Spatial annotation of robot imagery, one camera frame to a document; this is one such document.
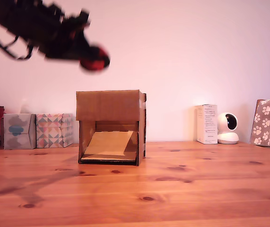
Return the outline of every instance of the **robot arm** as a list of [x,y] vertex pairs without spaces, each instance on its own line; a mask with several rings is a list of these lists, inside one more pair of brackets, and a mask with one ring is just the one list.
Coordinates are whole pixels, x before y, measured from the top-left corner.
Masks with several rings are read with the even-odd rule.
[[[46,58],[76,60],[87,70],[103,70],[110,59],[100,47],[87,42],[83,30],[89,26],[88,16],[82,10],[78,17],[65,17],[58,6],[47,7],[42,0],[0,0],[0,25],[16,36],[8,45],[0,43],[0,49],[15,60],[26,60],[38,47]],[[26,57],[18,58],[8,50],[18,38],[27,43]]]

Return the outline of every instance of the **cardboard box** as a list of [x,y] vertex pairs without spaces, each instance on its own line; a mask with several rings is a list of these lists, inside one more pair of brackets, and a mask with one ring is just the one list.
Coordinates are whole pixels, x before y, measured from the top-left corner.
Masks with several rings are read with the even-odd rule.
[[4,114],[4,148],[36,148],[35,121],[35,114]]
[[197,108],[197,141],[203,144],[218,143],[218,114],[216,105],[199,105]]
[[73,115],[37,114],[37,148],[65,148],[74,142]]
[[79,157],[83,163],[128,163],[145,156],[146,94],[139,90],[78,91]]

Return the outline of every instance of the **wooden table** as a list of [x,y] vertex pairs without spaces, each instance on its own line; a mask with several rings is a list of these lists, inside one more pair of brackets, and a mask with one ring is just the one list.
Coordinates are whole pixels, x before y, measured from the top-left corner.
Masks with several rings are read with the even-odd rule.
[[0,150],[0,227],[270,227],[270,148],[148,143],[139,167],[77,156]]

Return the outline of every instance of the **camera lens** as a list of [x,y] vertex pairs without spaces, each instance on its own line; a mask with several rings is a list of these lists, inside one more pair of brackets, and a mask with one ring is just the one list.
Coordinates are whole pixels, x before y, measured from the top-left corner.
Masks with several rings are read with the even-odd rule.
[[237,126],[237,120],[235,119],[235,117],[231,114],[226,114],[226,118],[227,118],[227,125],[228,128],[230,130],[234,130]]

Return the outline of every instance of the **security camera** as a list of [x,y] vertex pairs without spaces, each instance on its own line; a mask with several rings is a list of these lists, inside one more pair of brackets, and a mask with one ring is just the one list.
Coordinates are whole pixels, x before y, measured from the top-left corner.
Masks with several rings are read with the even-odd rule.
[[233,132],[238,127],[238,119],[232,113],[222,113],[218,116],[218,143],[236,144],[238,135]]

